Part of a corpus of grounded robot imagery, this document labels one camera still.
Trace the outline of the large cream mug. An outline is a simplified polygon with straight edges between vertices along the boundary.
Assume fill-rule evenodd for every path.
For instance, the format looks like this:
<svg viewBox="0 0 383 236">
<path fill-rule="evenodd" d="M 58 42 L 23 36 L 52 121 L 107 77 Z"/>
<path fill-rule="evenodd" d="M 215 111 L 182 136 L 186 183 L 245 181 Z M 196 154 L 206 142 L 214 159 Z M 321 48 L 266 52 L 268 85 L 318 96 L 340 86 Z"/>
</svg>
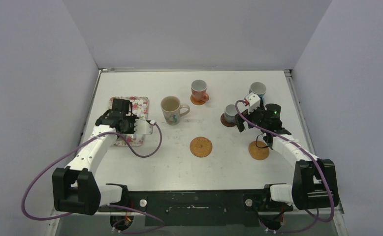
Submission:
<svg viewBox="0 0 383 236">
<path fill-rule="evenodd" d="M 169 125 L 177 125 L 181 117 L 190 112 L 190 106 L 181 104 L 176 96 L 167 96 L 160 102 L 160 107 L 163 112 L 164 119 Z"/>
</svg>

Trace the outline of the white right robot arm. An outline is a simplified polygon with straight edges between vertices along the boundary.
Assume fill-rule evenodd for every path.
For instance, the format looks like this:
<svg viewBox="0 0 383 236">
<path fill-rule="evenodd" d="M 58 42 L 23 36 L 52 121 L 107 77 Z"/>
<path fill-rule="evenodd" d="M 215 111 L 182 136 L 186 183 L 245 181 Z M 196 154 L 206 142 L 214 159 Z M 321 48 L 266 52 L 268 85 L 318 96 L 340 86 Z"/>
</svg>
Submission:
<svg viewBox="0 0 383 236">
<path fill-rule="evenodd" d="M 239 132 L 243 132 L 246 127 L 257 128 L 262 132 L 262 141 L 255 140 L 249 144 L 251 157 L 266 159 L 273 150 L 294 169 L 291 184 L 265 185 L 266 193 L 261 197 L 262 206 L 267 210 L 274 210 L 281 203 L 301 210 L 338 206 L 340 197 L 335 164 L 330 159 L 321 159 L 311 154 L 293 138 L 280 120 L 281 106 L 263 106 L 259 102 L 251 104 L 248 100 L 242 103 L 247 109 L 235 115 Z"/>
</svg>

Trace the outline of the pink mug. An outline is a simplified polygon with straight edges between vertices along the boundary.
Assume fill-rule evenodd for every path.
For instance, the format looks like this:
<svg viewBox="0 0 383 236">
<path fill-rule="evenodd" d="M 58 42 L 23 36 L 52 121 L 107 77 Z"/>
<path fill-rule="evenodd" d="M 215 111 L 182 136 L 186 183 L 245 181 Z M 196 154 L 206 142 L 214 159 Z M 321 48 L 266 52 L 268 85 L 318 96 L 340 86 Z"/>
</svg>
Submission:
<svg viewBox="0 0 383 236">
<path fill-rule="evenodd" d="M 191 84 L 191 92 L 196 100 L 208 101 L 207 84 L 203 80 L 195 80 Z"/>
</svg>

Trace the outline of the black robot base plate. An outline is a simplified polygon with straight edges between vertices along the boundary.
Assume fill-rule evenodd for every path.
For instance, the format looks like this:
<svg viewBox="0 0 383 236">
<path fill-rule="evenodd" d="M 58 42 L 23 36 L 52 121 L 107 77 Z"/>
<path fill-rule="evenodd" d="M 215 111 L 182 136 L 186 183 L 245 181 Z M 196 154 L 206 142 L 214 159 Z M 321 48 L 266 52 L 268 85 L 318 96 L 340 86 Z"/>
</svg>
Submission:
<svg viewBox="0 0 383 236">
<path fill-rule="evenodd" d="M 259 217 L 278 222 L 293 207 L 274 202 L 266 189 L 130 191 L 129 205 L 160 218 L 166 226 L 257 227 Z"/>
</svg>

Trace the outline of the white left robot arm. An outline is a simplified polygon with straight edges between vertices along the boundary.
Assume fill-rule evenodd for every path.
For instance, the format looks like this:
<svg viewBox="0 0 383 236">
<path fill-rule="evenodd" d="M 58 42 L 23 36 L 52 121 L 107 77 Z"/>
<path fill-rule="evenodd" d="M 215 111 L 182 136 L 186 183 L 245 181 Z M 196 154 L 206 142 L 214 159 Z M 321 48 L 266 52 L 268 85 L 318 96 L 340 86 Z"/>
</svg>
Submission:
<svg viewBox="0 0 383 236">
<path fill-rule="evenodd" d="M 100 207 L 111 205 L 117 211 L 129 207 L 126 185 L 108 183 L 98 185 L 95 173 L 108 149 L 121 134 L 134 133 L 138 117 L 132 113 L 132 102 L 114 99 L 111 109 L 95 122 L 90 138 L 82 145 L 76 157 L 64 168 L 52 174 L 55 210 L 94 215 Z"/>
</svg>

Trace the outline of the blue mug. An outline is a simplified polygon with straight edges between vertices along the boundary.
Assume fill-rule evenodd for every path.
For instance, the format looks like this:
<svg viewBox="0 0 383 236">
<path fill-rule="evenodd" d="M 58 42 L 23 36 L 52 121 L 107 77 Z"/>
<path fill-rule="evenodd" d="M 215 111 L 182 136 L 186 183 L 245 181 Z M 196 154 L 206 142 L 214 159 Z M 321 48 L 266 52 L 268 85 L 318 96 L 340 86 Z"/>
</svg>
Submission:
<svg viewBox="0 0 383 236">
<path fill-rule="evenodd" d="M 249 87 L 249 93 L 254 93 L 262 100 L 264 100 L 264 95 L 266 93 L 266 86 L 261 82 L 254 82 Z"/>
</svg>

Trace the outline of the small white cup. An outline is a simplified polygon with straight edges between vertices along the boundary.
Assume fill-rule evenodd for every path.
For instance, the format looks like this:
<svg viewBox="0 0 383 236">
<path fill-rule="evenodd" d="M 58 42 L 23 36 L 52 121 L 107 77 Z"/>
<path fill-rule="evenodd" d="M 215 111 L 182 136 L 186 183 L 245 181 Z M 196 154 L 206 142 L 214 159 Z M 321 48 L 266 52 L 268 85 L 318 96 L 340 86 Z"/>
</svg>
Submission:
<svg viewBox="0 0 383 236">
<path fill-rule="evenodd" d="M 236 123 L 235 116 L 237 115 L 237 110 L 235 105 L 229 104 L 224 110 L 224 120 L 228 123 Z"/>
</svg>

